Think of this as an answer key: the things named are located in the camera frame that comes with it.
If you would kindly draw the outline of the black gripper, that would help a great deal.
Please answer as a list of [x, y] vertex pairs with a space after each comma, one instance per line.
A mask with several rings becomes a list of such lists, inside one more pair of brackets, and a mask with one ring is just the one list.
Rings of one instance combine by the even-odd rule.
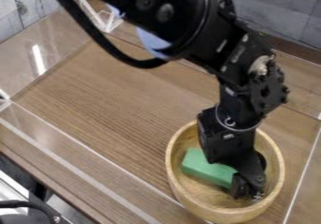
[[261, 200], [265, 195], [268, 163], [254, 148], [256, 128], [229, 126], [225, 120], [230, 119], [218, 105], [198, 113], [199, 145], [210, 164], [222, 163], [246, 175], [248, 181], [240, 173], [232, 176], [232, 197], [238, 200], [250, 194], [254, 200]]

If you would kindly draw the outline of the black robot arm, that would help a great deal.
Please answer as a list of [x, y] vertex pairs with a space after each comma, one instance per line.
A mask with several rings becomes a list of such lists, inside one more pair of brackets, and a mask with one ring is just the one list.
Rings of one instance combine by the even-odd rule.
[[207, 162], [236, 170], [230, 195], [258, 199], [268, 185], [268, 160], [254, 147], [261, 121], [289, 100], [285, 73], [262, 35], [236, 17], [233, 0], [102, 0], [141, 32], [151, 53], [122, 52], [74, 0], [56, 0], [100, 48], [125, 64], [149, 69], [186, 59], [216, 76], [220, 101], [197, 115]]

